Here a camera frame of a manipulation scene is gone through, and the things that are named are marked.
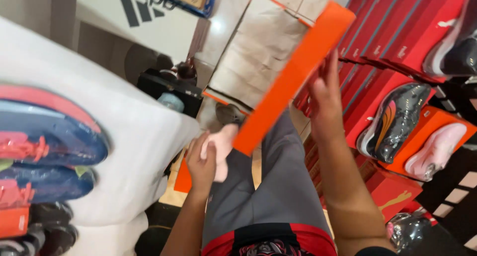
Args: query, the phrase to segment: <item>hand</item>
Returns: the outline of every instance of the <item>hand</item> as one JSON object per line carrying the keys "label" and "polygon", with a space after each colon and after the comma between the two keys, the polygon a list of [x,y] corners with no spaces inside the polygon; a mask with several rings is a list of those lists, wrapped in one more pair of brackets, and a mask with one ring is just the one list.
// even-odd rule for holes
{"label": "hand", "polygon": [[343,111],[338,77],[338,52],[325,59],[314,82],[309,82],[312,97],[312,136],[317,144],[344,139]]}
{"label": "hand", "polygon": [[200,197],[208,198],[212,182],[215,178],[216,168],[216,147],[213,142],[207,146],[207,159],[200,158],[200,150],[210,132],[204,132],[198,139],[193,139],[189,145],[189,152],[186,157],[187,167],[192,178],[191,192]]}

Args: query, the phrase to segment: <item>gray pants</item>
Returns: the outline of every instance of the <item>gray pants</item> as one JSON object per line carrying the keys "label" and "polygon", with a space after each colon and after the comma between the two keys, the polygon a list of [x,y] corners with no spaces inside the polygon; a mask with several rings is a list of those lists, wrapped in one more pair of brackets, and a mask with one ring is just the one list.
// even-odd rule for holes
{"label": "gray pants", "polygon": [[235,229],[265,222],[302,223],[330,234],[304,158],[288,109],[262,142],[262,182],[257,190],[252,158],[234,149],[227,157],[227,179],[214,183],[210,191],[202,247]]}

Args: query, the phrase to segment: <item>gray sneaker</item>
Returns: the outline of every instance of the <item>gray sneaker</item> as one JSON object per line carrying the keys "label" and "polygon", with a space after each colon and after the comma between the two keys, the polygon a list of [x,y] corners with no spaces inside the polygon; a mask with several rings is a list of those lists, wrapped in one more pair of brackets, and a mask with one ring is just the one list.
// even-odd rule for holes
{"label": "gray sneaker", "polygon": [[222,125],[232,123],[242,123],[245,115],[240,112],[240,109],[233,104],[225,105],[218,102],[215,105],[215,115]]}

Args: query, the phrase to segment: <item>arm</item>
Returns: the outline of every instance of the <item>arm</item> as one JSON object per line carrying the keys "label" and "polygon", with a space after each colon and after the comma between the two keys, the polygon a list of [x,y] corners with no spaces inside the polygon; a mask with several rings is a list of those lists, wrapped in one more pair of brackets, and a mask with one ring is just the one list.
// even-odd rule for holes
{"label": "arm", "polygon": [[202,241],[202,228],[206,203],[215,176],[216,149],[214,143],[207,147],[207,159],[200,159],[200,150],[209,133],[189,145],[187,166],[192,178],[192,189],[177,217],[161,256],[198,256]]}
{"label": "arm", "polygon": [[312,136],[319,152],[323,193],[341,255],[354,256],[366,247],[394,250],[383,215],[371,198],[346,143],[338,81],[338,54],[333,52],[323,78],[310,84]]}

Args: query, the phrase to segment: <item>person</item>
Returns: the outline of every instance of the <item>person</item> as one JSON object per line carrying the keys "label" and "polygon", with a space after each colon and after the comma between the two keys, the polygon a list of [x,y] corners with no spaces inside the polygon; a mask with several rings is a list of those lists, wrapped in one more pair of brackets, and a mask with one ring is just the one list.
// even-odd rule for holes
{"label": "person", "polygon": [[346,144],[336,50],[319,73],[309,85],[311,134],[318,146],[334,241],[304,164],[301,139],[286,110],[262,142],[262,182],[257,190],[250,157],[233,150],[227,157],[226,180],[213,183],[213,143],[207,147],[207,159],[200,159],[209,133],[192,141],[187,155],[192,189],[162,256],[396,255],[383,215]]}

